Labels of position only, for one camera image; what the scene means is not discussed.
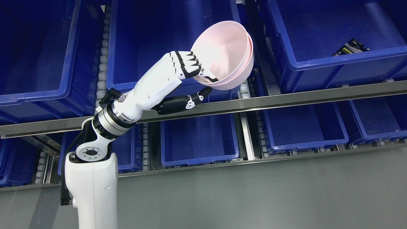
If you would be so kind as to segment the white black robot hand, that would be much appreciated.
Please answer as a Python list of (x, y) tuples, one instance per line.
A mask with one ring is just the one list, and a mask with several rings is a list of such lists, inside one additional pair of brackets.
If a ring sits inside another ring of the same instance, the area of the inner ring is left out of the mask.
[(159, 115), (180, 113), (202, 103), (212, 92), (205, 87), (199, 92), (185, 96), (168, 97), (182, 81), (189, 78), (217, 82), (208, 69), (204, 69), (192, 51), (171, 51), (163, 55), (137, 82), (136, 86), (124, 94), (122, 102), (113, 103), (113, 113), (125, 123), (134, 123), (144, 111), (156, 110)]

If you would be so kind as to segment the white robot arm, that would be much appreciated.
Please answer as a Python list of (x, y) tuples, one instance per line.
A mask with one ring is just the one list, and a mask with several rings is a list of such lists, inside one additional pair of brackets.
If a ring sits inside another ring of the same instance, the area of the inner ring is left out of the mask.
[(74, 152), (65, 156), (61, 173), (61, 204), (78, 210), (80, 229), (117, 229), (118, 161), (112, 142), (126, 134), (146, 108), (135, 89), (110, 90), (95, 116), (86, 119)]

